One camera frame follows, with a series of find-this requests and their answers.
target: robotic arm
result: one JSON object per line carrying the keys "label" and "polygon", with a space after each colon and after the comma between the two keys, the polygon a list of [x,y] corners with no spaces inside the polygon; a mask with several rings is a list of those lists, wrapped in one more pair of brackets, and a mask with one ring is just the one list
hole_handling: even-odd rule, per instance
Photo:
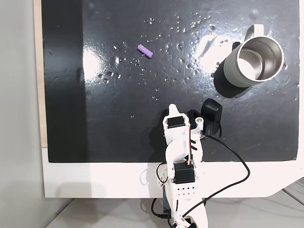
{"label": "robotic arm", "polygon": [[[167,166],[162,171],[159,182],[165,188],[171,217],[174,219],[173,228],[207,228],[208,220],[203,203],[225,189],[246,181],[250,176],[248,166],[238,153],[221,140],[211,136],[218,130],[221,136],[221,113],[222,106],[209,98],[203,104],[201,113],[192,110],[188,116],[179,113],[177,107],[171,104],[169,115],[162,122],[168,147]],[[204,183],[203,149],[200,143],[203,137],[225,146],[239,158],[247,170],[244,179],[218,190],[204,200],[200,197]]]}
{"label": "robotic arm", "polygon": [[197,127],[191,130],[189,118],[179,113],[174,104],[169,106],[169,115],[163,120],[167,142],[166,161],[163,180],[165,192],[171,208],[171,215],[177,227],[207,228],[208,220],[203,204],[192,210],[186,218],[182,215],[202,201],[200,187],[203,182],[203,137],[204,119],[195,119]]}

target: mug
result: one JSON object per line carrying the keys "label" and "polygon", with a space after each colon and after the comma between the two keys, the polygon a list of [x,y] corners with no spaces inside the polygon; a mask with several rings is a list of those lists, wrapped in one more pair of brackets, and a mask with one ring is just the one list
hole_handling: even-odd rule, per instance
{"label": "mug", "polygon": [[279,43],[264,36],[264,25],[252,25],[244,43],[224,62],[226,79],[237,87],[249,87],[274,78],[281,70],[284,53]]}

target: black cable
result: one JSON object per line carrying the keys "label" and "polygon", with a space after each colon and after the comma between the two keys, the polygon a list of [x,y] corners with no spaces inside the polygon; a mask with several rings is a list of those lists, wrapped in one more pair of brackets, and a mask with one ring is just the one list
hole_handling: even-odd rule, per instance
{"label": "black cable", "polygon": [[170,227],[170,228],[173,228],[173,227],[172,227],[172,224],[171,224],[171,222],[170,222],[170,218],[171,218],[171,216],[168,216],[167,221],[168,221],[169,227]]}
{"label": "black cable", "polygon": [[156,217],[159,217],[159,218],[163,218],[163,219],[166,219],[167,217],[170,217],[171,218],[171,213],[170,214],[157,214],[155,211],[154,211],[154,204],[156,202],[157,198],[154,198],[153,201],[152,201],[152,204],[151,204],[151,212],[153,215],[155,215]]}
{"label": "black cable", "polygon": [[223,146],[225,146],[226,148],[228,148],[231,152],[233,152],[233,153],[237,156],[237,158],[242,162],[242,164],[245,166],[245,168],[246,168],[248,174],[247,174],[247,176],[246,176],[244,179],[242,179],[242,180],[240,180],[240,181],[237,181],[237,182],[235,182],[235,183],[233,183],[233,184],[230,184],[230,185],[228,185],[228,186],[222,188],[221,190],[218,190],[217,192],[213,193],[213,194],[210,195],[209,197],[205,198],[203,201],[199,202],[198,204],[196,204],[195,206],[193,206],[191,209],[189,209],[185,214],[183,214],[183,217],[186,217],[191,211],[193,211],[193,210],[194,210],[195,208],[197,208],[199,205],[201,205],[201,204],[203,204],[203,203],[206,203],[209,199],[211,199],[211,198],[214,197],[215,195],[219,194],[220,192],[222,192],[222,191],[224,191],[224,190],[226,190],[226,189],[228,189],[228,188],[230,188],[230,187],[232,187],[232,186],[234,186],[234,185],[243,183],[243,182],[246,181],[246,180],[248,179],[248,177],[250,176],[250,169],[248,168],[248,166],[246,165],[246,163],[244,162],[244,160],[239,156],[239,154],[238,154],[235,150],[233,150],[233,149],[232,149],[230,146],[228,146],[226,143],[222,142],[221,140],[219,140],[219,139],[217,139],[217,138],[215,138],[215,137],[213,137],[213,136],[205,135],[205,137],[206,137],[206,138],[209,138],[209,139],[212,139],[212,140],[214,140],[214,141],[217,141],[218,143],[220,143],[220,144],[222,144]]}
{"label": "black cable", "polygon": [[222,137],[222,125],[220,124],[220,122],[218,122],[218,127],[219,127],[219,138]]}
{"label": "black cable", "polygon": [[165,181],[162,181],[162,180],[160,179],[159,175],[158,175],[158,168],[159,168],[161,165],[164,165],[164,164],[167,164],[167,163],[166,163],[166,162],[160,163],[160,164],[157,166],[157,169],[156,169],[156,176],[157,176],[157,179],[158,179],[161,183],[163,183],[163,184],[167,182],[168,177],[167,177],[167,179],[166,179]]}
{"label": "black cable", "polygon": [[158,217],[159,214],[155,213],[155,211],[154,211],[154,204],[155,204],[156,200],[157,200],[157,198],[154,198],[153,201],[152,201],[151,212],[152,212],[153,215]]}

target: water droplet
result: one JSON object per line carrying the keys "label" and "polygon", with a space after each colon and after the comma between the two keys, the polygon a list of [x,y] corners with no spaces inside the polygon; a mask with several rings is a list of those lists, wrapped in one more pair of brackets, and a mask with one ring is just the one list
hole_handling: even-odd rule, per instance
{"label": "water droplet", "polygon": [[283,63],[283,69],[287,70],[287,68],[288,68],[287,63]]}
{"label": "water droplet", "polygon": [[112,77],[112,76],[114,75],[114,73],[113,73],[112,71],[108,71],[108,72],[106,73],[106,75]]}
{"label": "water droplet", "polygon": [[179,50],[181,50],[181,49],[182,49],[182,45],[181,45],[181,44],[178,44],[178,45],[176,46],[176,48],[179,49]]}
{"label": "water droplet", "polygon": [[250,16],[251,19],[257,19],[257,17],[258,17],[258,10],[257,9],[252,9],[250,11],[249,16]]}

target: purple foam piece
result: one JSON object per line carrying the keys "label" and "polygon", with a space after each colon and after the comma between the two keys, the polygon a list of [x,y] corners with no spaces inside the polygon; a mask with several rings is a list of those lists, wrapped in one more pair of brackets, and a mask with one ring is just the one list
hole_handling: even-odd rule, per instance
{"label": "purple foam piece", "polygon": [[143,52],[148,58],[152,58],[153,53],[146,49],[143,45],[138,45],[137,49]]}

